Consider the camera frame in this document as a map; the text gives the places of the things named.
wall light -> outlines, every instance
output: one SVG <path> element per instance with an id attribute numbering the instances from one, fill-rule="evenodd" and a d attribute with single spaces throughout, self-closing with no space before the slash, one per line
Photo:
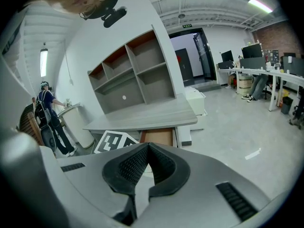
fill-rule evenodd
<path id="1" fill-rule="evenodd" d="M 267 7 L 265 4 L 259 2 L 258 0 L 250 0 L 248 3 L 257 6 L 258 8 L 265 11 L 266 13 L 271 13 L 273 11 L 269 7 Z"/>
<path id="2" fill-rule="evenodd" d="M 47 60 L 48 49 L 42 49 L 40 51 L 40 76 L 45 77 L 47 75 Z"/>

brick wall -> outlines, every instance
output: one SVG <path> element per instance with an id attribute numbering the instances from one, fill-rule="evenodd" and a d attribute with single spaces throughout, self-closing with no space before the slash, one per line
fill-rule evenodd
<path id="1" fill-rule="evenodd" d="M 303 47 L 288 21 L 270 25 L 252 34 L 255 41 L 258 39 L 262 43 L 262 49 L 278 49 L 280 57 L 284 52 L 295 52 L 296 57 L 304 55 Z"/>

gray shelving unit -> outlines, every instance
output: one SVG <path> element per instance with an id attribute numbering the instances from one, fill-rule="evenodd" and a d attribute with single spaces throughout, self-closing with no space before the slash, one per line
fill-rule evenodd
<path id="1" fill-rule="evenodd" d="M 113 52 L 88 75 L 105 114 L 176 98 L 167 63 L 153 30 Z"/>

backpack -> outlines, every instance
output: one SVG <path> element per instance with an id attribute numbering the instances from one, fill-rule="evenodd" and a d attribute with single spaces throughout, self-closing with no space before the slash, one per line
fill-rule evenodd
<path id="1" fill-rule="evenodd" d="M 35 119 L 40 128 L 49 124 L 51 121 L 51 114 L 44 105 L 44 98 L 46 96 L 46 93 L 47 90 L 44 90 L 41 99 L 39 99 L 39 94 L 36 99 Z"/>

office desk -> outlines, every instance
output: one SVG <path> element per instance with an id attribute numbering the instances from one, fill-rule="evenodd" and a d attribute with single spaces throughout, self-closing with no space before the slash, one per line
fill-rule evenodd
<path id="1" fill-rule="evenodd" d="M 183 94 L 176 99 L 127 107 L 92 121 L 90 131 L 133 131 L 196 124 L 198 119 Z"/>
<path id="2" fill-rule="evenodd" d="M 278 94 L 278 101 L 276 104 L 277 106 L 279 106 L 280 101 L 281 101 L 282 90 L 283 90 L 283 81 L 287 81 L 287 82 L 304 87 L 304 78 L 303 77 L 299 77 L 299 76 L 287 74 L 287 73 L 281 73 L 278 70 L 266 71 L 266 70 L 262 70 L 262 69 L 248 69 L 248 68 L 217 69 L 217 73 L 229 73 L 229 72 L 235 72 L 237 74 L 237 94 L 239 94 L 239 73 L 240 72 L 242 72 L 244 74 L 252 74 L 252 75 L 259 75 L 259 74 L 272 75 L 273 76 L 273 81 L 272 81 L 273 86 L 272 86 L 271 101 L 270 101 L 270 106 L 269 106 L 270 112 L 272 111 L 273 102 L 275 100 L 276 77 L 281 78 L 281 84 L 280 84 L 280 89 L 279 89 L 279 94 Z"/>

